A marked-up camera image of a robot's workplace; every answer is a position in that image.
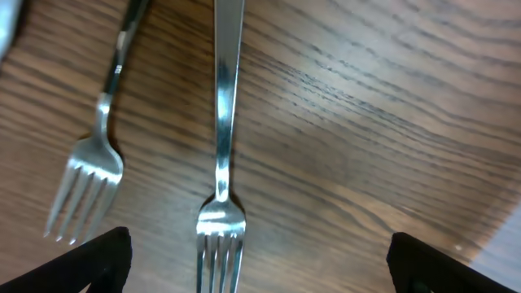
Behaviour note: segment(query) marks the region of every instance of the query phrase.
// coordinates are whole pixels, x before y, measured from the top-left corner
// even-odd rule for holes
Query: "wooden table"
[[[0,67],[0,282],[43,238],[89,131],[124,0],[37,0]],[[99,233],[130,229],[125,292],[193,292],[213,190],[211,0],[154,0],[115,109],[125,157]],[[234,140],[241,292],[393,292],[405,231],[521,290],[521,2],[248,0]]]

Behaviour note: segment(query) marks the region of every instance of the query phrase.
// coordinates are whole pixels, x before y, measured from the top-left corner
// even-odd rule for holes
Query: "fork handle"
[[[138,29],[139,20],[147,9],[148,1],[149,0],[130,0],[120,33],[117,37],[111,67],[109,68],[103,91],[99,95],[98,106],[96,108],[96,121],[93,133],[103,139],[107,137],[107,121],[112,104],[112,97],[116,92],[130,43]]]
[[[215,0],[216,200],[230,196],[230,157],[244,0]]]

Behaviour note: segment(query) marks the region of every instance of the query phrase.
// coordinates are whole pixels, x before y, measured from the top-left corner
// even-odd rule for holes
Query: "wood grain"
[[[0,67],[0,282],[42,238],[88,132],[124,0],[38,0]],[[130,228],[126,292],[192,292],[213,188],[211,0],[154,0],[116,101],[125,157],[99,233]],[[392,292],[405,231],[521,291],[521,2],[249,0],[234,141],[241,292]]]

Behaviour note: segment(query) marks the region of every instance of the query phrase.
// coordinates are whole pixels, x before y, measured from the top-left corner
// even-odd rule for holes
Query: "fork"
[[[50,209],[44,237],[51,232],[59,211],[62,209],[69,194],[71,194],[68,209],[59,228],[56,241],[62,239],[81,198],[86,195],[76,227],[72,232],[71,241],[69,242],[71,245],[74,244],[80,236],[85,221],[90,214],[90,209],[100,195],[96,204],[96,211],[92,216],[90,227],[85,236],[85,241],[89,241],[116,196],[117,188],[123,177],[123,160],[112,148],[108,140],[107,121],[112,105],[112,97],[117,89],[130,42],[136,33],[138,22],[142,18],[147,4],[148,0],[130,0],[129,2],[121,31],[117,38],[112,64],[105,80],[103,92],[99,95],[96,107],[96,120],[91,136],[79,140],[72,149],[58,193]]]
[[[220,271],[219,293],[230,284],[237,291],[243,256],[246,217],[230,197],[230,157],[234,126],[239,49],[243,27],[244,0],[215,0],[215,82],[216,82],[216,190],[204,203],[197,218],[197,284],[203,290],[205,256],[209,255],[209,292],[215,290]]]

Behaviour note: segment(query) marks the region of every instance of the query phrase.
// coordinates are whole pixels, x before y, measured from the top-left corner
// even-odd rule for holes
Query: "black plastic object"
[[[396,293],[515,293],[406,233],[387,254]]]
[[[130,271],[129,230],[118,227],[0,286],[0,293],[121,293]]]

